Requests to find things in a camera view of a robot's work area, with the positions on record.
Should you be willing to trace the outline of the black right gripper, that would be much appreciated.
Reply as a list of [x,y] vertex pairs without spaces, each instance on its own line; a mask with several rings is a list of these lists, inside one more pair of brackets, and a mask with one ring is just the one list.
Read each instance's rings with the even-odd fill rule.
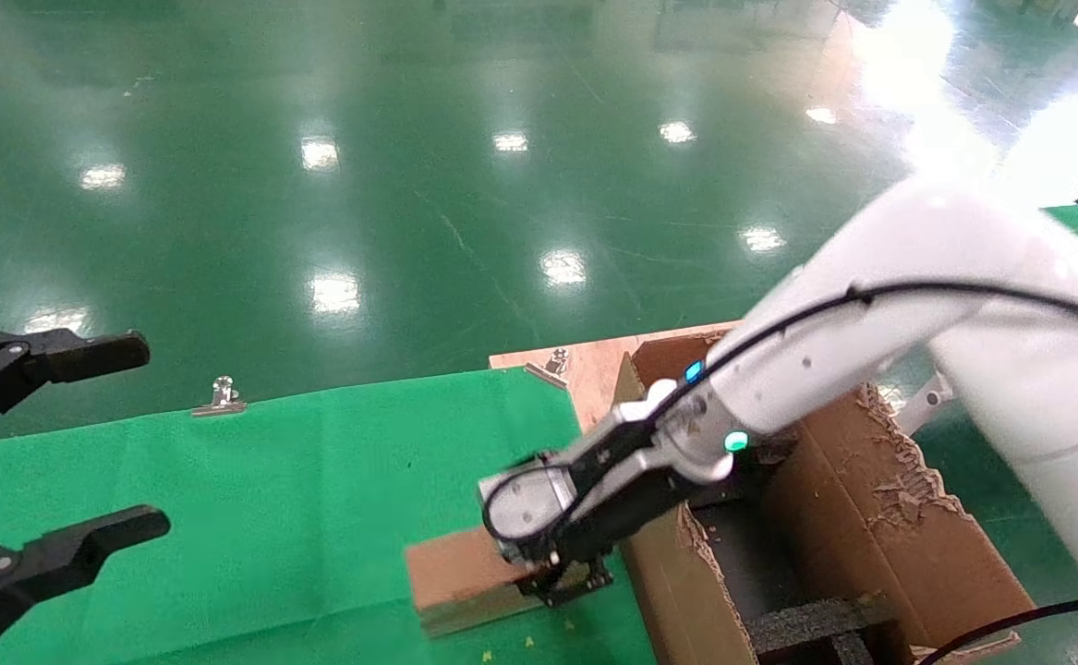
[[613,573],[599,554],[692,496],[692,481],[668,465],[645,470],[633,462],[569,467],[548,466],[555,480],[573,490],[573,500],[582,498],[573,516],[539,544],[539,563],[557,564],[519,581],[522,597],[547,609],[613,584]]

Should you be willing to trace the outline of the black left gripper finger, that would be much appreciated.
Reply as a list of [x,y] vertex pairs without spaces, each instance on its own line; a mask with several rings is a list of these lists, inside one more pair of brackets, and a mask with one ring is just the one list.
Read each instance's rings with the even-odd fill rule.
[[137,330],[92,338],[69,329],[0,330],[0,416],[45,384],[89,380],[150,361],[149,342]]
[[23,548],[0,544],[0,638],[40,602],[86,588],[118,551],[170,534],[172,523],[153,505],[63,527]]

